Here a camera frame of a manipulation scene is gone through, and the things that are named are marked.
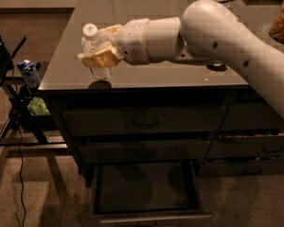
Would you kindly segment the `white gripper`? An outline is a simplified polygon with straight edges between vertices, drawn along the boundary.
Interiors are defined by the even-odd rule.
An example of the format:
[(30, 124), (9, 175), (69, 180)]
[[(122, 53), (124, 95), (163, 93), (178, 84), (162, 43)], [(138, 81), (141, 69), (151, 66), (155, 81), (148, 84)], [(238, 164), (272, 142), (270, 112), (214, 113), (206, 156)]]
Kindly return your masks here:
[(79, 60), (90, 68), (115, 67), (123, 59), (130, 65), (149, 64), (151, 62), (146, 49), (148, 18), (131, 20), (127, 24), (112, 25), (99, 32), (106, 37), (115, 37), (118, 49), (112, 45), (95, 52), (78, 54)]

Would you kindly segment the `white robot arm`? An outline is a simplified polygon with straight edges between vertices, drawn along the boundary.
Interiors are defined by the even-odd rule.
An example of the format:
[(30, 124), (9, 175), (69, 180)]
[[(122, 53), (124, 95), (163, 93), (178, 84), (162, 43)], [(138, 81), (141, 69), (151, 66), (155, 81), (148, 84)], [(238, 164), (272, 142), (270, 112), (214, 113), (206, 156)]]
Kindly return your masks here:
[(284, 53), (255, 36), (225, 6), (199, 0), (181, 17), (131, 20), (100, 31), (105, 41), (91, 41), (83, 30), (85, 48), (79, 60), (90, 68), (161, 61), (189, 65), (222, 63), (236, 71), (284, 118)]

